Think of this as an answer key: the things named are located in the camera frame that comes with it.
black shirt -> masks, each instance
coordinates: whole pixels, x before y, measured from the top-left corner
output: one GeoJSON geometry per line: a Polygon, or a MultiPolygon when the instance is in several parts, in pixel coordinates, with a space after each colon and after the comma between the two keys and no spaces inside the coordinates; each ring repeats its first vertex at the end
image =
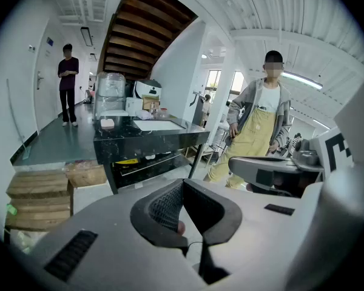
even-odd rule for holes
{"type": "MultiPolygon", "coordinates": [[[[77,71],[78,73],[78,59],[71,57],[70,59],[62,60],[58,66],[58,76],[65,71],[77,71]]],[[[59,90],[70,90],[74,89],[75,86],[75,75],[67,75],[61,78],[59,84],[59,90]]]]}

fluorescent light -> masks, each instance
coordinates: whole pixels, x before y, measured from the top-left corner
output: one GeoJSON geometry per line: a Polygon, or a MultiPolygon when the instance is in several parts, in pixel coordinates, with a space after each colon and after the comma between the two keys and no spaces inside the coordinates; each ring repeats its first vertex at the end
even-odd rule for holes
{"type": "Polygon", "coordinates": [[[312,80],[303,78],[302,76],[295,75],[295,74],[290,73],[290,72],[283,72],[281,75],[284,76],[284,77],[286,77],[286,78],[293,79],[293,80],[296,80],[296,81],[305,83],[307,85],[310,85],[310,86],[312,86],[313,88],[315,88],[317,90],[322,89],[322,85],[321,84],[319,84],[317,82],[314,82],[312,80]]]}
{"type": "Polygon", "coordinates": [[[328,126],[323,125],[321,122],[318,122],[316,119],[313,119],[314,122],[316,122],[317,124],[320,124],[321,126],[323,126],[326,129],[330,129],[328,126]]]}
{"type": "Polygon", "coordinates": [[[90,31],[88,27],[81,27],[81,33],[83,34],[83,38],[86,46],[93,46],[92,37],[90,36],[90,31]]]}

doorway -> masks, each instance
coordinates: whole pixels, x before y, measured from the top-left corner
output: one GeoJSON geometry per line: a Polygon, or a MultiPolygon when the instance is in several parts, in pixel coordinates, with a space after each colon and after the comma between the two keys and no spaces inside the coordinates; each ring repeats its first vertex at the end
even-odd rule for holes
{"type": "Polygon", "coordinates": [[[36,125],[40,132],[44,127],[57,118],[59,81],[58,64],[63,59],[63,37],[48,23],[39,47],[35,68],[35,116],[36,125]]]}

cable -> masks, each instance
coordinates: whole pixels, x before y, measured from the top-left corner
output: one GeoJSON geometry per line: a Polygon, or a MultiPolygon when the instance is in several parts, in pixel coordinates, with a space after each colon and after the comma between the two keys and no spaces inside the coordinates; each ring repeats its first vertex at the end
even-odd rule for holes
{"type": "Polygon", "coordinates": [[[202,244],[202,241],[193,241],[193,242],[191,242],[191,243],[188,245],[187,249],[189,249],[189,248],[190,248],[190,246],[191,246],[192,244],[196,244],[196,243],[201,243],[201,244],[202,244]]]}

black pants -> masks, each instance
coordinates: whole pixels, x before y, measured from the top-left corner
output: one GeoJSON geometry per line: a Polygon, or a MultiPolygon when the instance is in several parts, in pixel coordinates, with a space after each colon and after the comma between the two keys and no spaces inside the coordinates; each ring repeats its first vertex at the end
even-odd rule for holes
{"type": "Polygon", "coordinates": [[[69,117],[67,116],[67,110],[66,110],[66,93],[67,93],[67,104],[69,105],[70,122],[75,122],[77,118],[75,117],[74,114],[74,89],[59,91],[59,97],[61,98],[61,105],[62,105],[63,121],[64,122],[69,121],[69,117]]]}

